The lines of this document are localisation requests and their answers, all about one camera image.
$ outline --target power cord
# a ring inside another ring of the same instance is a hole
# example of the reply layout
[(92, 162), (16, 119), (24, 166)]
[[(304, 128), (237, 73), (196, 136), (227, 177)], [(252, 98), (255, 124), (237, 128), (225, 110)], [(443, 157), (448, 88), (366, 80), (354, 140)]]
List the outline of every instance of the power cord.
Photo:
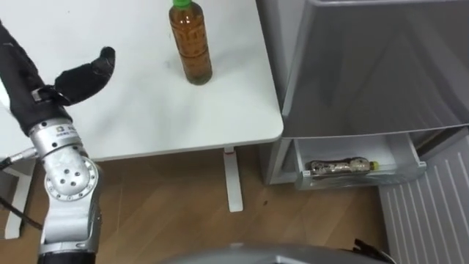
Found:
[[(12, 158), (11, 157), (5, 158), (3, 161), (0, 161), (0, 171), (3, 171), (4, 169), (6, 169), (6, 168), (8, 168), (9, 166), (12, 166), (12, 165), (13, 165)], [(17, 217), (21, 218), (23, 221), (25, 221), (27, 224), (30, 224), (34, 228), (36, 228), (38, 230), (43, 229), (43, 226), (41, 224), (39, 224), (35, 220), (29, 218), (29, 216), (25, 215), (20, 210), (15, 208), (13, 205), (11, 205), (3, 197), (0, 197), (0, 205), (2, 205), (5, 209), (7, 209), (7, 210), (11, 211), (12, 213), (14, 213)]]

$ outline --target brown liquid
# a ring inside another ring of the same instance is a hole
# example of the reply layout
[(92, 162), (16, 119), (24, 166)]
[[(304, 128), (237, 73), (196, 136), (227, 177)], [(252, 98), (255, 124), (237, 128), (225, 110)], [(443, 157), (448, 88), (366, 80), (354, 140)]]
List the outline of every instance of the brown liquid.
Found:
[(212, 78), (212, 64), (202, 8), (194, 2), (187, 7), (172, 7), (169, 20), (186, 78), (192, 84), (207, 83)]

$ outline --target refrigerator shelf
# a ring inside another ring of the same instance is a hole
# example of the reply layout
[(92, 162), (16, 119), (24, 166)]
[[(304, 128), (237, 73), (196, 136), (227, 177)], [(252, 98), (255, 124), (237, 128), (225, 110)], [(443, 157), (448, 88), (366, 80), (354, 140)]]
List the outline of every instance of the refrigerator shelf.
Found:
[[(293, 152), (297, 173), (295, 186), (300, 190), (404, 183), (415, 180), (426, 169), (426, 163), (420, 161), (406, 133), (294, 139)], [(305, 168), (305, 164), (313, 160), (328, 161), (352, 157), (377, 161), (379, 169), (369, 173), (317, 177)]]

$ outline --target wooden floor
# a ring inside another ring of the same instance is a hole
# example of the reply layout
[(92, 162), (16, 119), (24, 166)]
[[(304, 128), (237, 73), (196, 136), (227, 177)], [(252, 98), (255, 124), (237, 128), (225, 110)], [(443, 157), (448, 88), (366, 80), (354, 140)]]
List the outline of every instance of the wooden floor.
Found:
[[(221, 150), (108, 161), (100, 204), (98, 263), (156, 263), (234, 242), (303, 243), (351, 249), (354, 238), (386, 247), (376, 188), (296, 191), (263, 186), (255, 147), (238, 149), (245, 210), (230, 213)], [(41, 176), (28, 214), (42, 221)], [(35, 263), (40, 233), (0, 241), (2, 263)]]

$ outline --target gray refrigerator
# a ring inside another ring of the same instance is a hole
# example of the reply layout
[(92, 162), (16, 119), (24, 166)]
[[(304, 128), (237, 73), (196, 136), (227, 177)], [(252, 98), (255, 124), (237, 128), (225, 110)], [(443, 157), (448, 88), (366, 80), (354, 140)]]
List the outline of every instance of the gray refrigerator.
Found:
[[(469, 1), (258, 8), (285, 127), (259, 148), (265, 184), (379, 186), (398, 263), (469, 263)], [(318, 180), (305, 166), (355, 156), (380, 168)]]

